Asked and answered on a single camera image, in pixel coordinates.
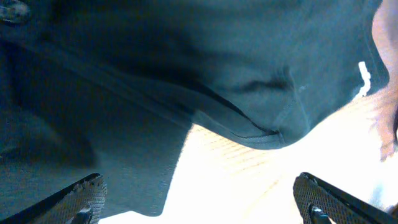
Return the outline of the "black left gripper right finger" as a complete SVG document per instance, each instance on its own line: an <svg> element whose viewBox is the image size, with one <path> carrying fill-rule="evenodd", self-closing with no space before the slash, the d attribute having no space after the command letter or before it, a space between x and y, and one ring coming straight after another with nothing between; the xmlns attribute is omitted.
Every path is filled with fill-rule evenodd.
<svg viewBox="0 0 398 224"><path fill-rule="evenodd" d="M384 212L318 177L302 172L293 186L304 224L397 224L397 209Z"/></svg>

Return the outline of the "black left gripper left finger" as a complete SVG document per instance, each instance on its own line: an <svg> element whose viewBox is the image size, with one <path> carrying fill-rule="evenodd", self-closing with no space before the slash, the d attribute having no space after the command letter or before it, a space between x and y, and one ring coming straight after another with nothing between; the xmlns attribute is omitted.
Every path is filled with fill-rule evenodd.
<svg viewBox="0 0 398 224"><path fill-rule="evenodd" d="M1 220L1 224L98 224L106 194L104 177L93 173Z"/></svg>

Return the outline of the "black Sydrogen t-shirt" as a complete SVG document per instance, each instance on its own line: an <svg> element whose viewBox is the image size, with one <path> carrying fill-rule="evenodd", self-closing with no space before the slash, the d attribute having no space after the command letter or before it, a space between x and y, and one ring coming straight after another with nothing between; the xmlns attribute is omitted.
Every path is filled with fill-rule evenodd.
<svg viewBox="0 0 398 224"><path fill-rule="evenodd" d="M1 218L104 177L102 214L162 213L199 124L282 149L390 76L380 1L2 1Z"/></svg>

